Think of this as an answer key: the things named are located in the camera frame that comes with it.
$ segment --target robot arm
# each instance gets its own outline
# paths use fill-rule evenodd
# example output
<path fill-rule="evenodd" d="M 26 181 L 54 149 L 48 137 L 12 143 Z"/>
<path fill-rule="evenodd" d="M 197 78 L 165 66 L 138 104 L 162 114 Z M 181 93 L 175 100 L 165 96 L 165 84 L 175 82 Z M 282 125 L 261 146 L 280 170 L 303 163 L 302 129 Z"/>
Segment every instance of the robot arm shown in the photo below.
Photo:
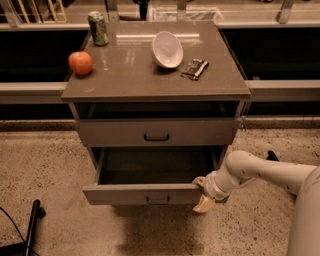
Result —
<path fill-rule="evenodd" d="M 287 255 L 319 255 L 320 166 L 262 160 L 245 151 L 234 151 L 225 157 L 218 171 L 194 180 L 203 187 L 194 211 L 208 211 L 215 200 L 223 200 L 233 189 L 244 187 L 257 178 L 298 195 Z"/>
<path fill-rule="evenodd" d="M 257 178 L 298 195 L 301 185 L 315 168 L 312 165 L 263 160 L 245 151 L 233 151 L 225 157 L 218 171 L 193 181 L 203 187 L 200 203 L 194 211 L 208 211 L 216 200 L 225 199 L 232 190 L 245 187 Z"/>

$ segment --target bowl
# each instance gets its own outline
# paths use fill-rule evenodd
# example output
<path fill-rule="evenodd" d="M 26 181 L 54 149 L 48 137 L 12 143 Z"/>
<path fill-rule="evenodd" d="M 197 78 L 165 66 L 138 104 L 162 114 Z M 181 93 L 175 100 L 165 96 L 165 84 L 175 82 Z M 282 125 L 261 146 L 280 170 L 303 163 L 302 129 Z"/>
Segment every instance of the bowl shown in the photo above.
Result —
<path fill-rule="evenodd" d="M 152 40 L 153 61 L 163 68 L 176 68 L 183 59 L 179 39 L 168 31 L 159 32 Z"/>

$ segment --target apple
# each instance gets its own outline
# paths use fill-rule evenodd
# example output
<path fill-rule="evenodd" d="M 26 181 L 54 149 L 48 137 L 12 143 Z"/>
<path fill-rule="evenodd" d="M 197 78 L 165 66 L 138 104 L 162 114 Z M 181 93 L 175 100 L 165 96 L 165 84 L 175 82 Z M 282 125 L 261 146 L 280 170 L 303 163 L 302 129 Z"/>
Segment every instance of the apple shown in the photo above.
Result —
<path fill-rule="evenodd" d="M 77 75 L 87 75 L 93 68 L 92 58 L 90 54 L 85 51 L 71 53 L 68 62 L 71 70 Z"/>

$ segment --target soda can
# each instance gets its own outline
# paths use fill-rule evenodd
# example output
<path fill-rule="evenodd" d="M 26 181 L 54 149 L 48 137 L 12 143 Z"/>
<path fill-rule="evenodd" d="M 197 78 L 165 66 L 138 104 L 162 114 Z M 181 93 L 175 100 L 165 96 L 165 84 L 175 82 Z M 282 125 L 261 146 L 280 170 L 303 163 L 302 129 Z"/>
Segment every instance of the soda can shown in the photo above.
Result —
<path fill-rule="evenodd" d="M 100 12 L 89 12 L 88 22 L 94 44 L 99 46 L 107 44 L 109 39 L 103 15 Z"/>

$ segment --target drawer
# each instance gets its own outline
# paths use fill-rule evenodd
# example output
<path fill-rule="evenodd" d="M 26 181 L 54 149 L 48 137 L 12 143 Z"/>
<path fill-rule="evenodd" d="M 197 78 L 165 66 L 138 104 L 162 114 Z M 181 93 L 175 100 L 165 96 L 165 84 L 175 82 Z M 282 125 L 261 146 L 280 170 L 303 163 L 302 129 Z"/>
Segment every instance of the drawer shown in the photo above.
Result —
<path fill-rule="evenodd" d="M 223 147 L 103 148 L 94 184 L 84 186 L 90 204 L 196 204 L 192 181 L 215 169 Z"/>
<path fill-rule="evenodd" d="M 238 125 L 235 118 L 76 121 L 89 147 L 226 145 Z"/>

